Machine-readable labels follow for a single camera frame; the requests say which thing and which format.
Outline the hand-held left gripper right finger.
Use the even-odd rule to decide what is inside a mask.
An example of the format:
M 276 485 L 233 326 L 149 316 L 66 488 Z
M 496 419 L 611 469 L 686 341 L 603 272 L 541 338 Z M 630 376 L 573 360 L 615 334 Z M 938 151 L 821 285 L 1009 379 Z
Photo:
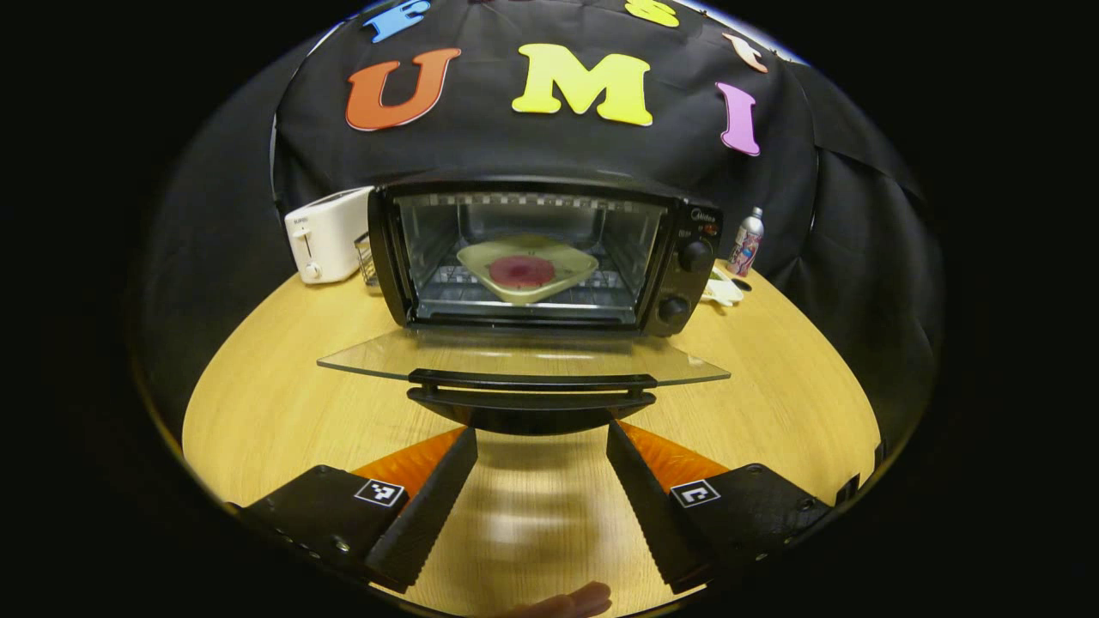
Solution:
M 728 470 L 620 421 L 608 426 L 607 457 L 674 593 L 744 578 L 833 510 L 762 463 Z

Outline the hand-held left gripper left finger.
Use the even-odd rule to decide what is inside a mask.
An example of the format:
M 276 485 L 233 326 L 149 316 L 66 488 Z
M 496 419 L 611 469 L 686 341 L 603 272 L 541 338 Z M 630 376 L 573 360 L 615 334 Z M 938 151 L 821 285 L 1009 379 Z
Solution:
M 471 427 L 417 442 L 360 466 L 323 464 L 251 504 L 227 503 L 244 525 L 349 578 L 404 593 L 477 462 Z

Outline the black electric oven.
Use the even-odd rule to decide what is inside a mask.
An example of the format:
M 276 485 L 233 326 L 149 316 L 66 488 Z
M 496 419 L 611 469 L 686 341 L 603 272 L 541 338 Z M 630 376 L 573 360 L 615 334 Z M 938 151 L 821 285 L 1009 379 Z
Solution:
M 651 406 L 660 386 L 729 377 L 670 344 L 715 262 L 723 216 L 706 200 L 632 179 L 433 173 L 374 187 L 368 223 L 396 329 L 319 367 L 406 383 L 440 417 L 521 437 L 587 431 Z M 517 234 L 598 266 L 537 304 L 506 304 L 457 251 Z

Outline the pink round food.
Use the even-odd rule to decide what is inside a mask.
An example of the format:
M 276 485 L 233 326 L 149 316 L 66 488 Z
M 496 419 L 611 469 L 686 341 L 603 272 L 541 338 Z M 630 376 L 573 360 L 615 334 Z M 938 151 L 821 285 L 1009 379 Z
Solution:
M 532 255 L 515 254 L 500 257 L 489 266 L 490 282 L 511 289 L 542 287 L 553 282 L 554 277 L 554 264 Z

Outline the cream square plate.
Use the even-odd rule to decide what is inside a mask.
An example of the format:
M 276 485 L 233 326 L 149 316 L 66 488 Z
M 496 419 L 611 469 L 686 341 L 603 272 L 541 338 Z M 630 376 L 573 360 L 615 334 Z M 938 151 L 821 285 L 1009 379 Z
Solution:
M 555 266 L 555 277 L 550 284 L 529 289 L 511 289 L 495 285 L 489 278 L 489 266 L 498 258 L 525 254 L 544 258 Z M 584 251 L 573 249 L 557 239 L 537 234 L 517 234 L 471 244 L 457 251 L 457 260 L 477 277 L 482 286 L 506 304 L 524 306 L 537 304 L 553 294 L 569 289 L 592 276 L 598 261 Z

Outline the white divided spice tray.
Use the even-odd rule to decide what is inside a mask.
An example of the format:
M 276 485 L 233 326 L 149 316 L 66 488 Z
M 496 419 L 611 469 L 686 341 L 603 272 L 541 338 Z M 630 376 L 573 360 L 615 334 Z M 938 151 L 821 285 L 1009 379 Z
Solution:
M 701 297 L 704 301 L 711 301 L 720 306 L 734 306 L 744 298 L 744 293 L 729 277 L 726 271 L 723 271 L 719 263 L 714 263 Z

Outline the silver spray bottle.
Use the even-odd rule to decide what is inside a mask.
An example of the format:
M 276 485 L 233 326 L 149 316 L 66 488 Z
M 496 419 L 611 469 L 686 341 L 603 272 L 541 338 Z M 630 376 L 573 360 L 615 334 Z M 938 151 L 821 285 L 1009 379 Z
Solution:
M 737 238 L 735 239 L 732 254 L 728 260 L 729 271 L 734 276 L 746 276 L 750 269 L 752 269 L 762 239 L 764 239 L 764 221 L 762 221 L 762 216 L 764 216 L 762 208 L 754 207 L 750 211 L 750 216 L 746 216 L 739 223 Z

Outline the white toaster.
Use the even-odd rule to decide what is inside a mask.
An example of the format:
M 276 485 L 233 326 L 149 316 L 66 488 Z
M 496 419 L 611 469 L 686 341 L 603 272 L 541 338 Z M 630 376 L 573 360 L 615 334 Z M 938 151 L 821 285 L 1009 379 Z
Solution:
M 373 186 L 365 186 L 330 194 L 284 216 L 300 282 L 334 284 L 360 269 L 355 243 L 368 232 L 373 191 Z

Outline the black backdrop cloth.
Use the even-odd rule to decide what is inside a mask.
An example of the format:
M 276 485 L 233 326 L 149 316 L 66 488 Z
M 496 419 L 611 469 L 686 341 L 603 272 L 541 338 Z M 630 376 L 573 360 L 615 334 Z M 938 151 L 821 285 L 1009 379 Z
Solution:
M 374 40 L 367 9 L 306 38 L 232 93 L 177 158 L 133 278 L 135 347 L 174 438 L 209 360 L 290 278 L 282 217 L 345 188 L 428 172 L 629 176 L 710 200 L 730 227 L 759 207 L 755 271 L 835 345 L 884 441 L 914 431 L 939 375 L 945 276 L 935 210 L 872 115 L 815 67 L 726 25 L 678 27 L 628 0 L 431 0 Z M 647 62 L 648 126 L 563 106 L 522 113 L 526 44 Z

